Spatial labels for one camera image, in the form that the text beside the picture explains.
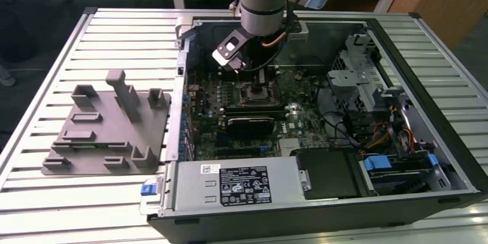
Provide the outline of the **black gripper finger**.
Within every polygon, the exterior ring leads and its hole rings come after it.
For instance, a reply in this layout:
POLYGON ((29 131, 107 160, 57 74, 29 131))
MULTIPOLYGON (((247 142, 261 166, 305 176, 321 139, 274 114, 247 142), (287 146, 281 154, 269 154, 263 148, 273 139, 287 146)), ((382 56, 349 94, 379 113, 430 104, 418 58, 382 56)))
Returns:
POLYGON ((253 95, 266 95, 266 73, 265 71, 258 71, 253 75, 251 81, 251 94, 253 95))

